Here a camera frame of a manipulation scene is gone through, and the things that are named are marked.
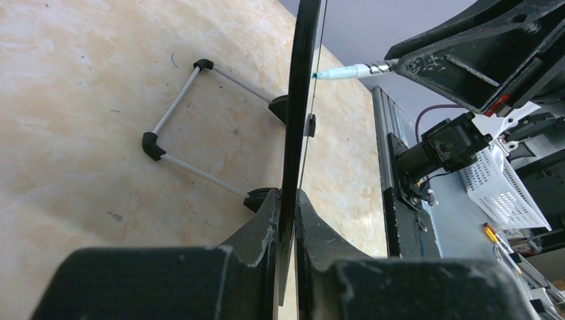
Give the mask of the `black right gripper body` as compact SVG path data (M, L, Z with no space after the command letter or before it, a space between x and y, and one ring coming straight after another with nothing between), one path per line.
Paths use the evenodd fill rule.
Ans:
M494 1L482 13L481 58L497 82L483 115L506 116L531 101L564 115L564 2Z

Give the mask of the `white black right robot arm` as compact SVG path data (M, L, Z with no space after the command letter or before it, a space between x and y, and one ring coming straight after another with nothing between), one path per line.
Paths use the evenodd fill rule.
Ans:
M475 162L493 136L475 115L504 117L528 102L564 115L564 2L477 1L463 12L392 46L394 72L466 109L423 133L398 158L416 181Z

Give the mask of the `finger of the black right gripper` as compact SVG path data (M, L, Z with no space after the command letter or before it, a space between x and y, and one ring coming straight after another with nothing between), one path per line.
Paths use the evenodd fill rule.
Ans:
M497 82L481 68L488 40L482 13L494 1L477 1L463 12L392 46L386 59L395 72L477 114L482 114Z

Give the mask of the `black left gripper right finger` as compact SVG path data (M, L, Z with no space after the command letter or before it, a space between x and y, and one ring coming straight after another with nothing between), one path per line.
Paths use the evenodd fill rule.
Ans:
M512 276L491 261L374 258L297 195L299 319L533 319Z

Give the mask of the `white whiteboard black frame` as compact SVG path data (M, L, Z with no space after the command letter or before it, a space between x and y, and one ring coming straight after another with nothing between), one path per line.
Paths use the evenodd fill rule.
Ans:
M284 162L281 185L281 212L279 218L279 306L284 306L285 291L290 269L290 252L294 233L294 208L302 175L307 138L305 136L310 113L312 91L316 85L320 46L324 33L326 1L300 1L296 14L290 74Z

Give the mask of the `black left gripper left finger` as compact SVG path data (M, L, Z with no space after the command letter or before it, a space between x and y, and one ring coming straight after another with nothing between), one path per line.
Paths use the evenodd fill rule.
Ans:
M84 248L56 270L34 319L276 319L280 192L211 247Z

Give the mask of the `white marker pen body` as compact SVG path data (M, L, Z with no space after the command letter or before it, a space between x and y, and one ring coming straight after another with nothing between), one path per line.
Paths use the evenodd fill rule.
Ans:
M397 62L397 60L388 60L378 63L359 63L346 67L337 67L314 73L312 78L333 81L341 79L364 79L376 77L387 73L393 73Z

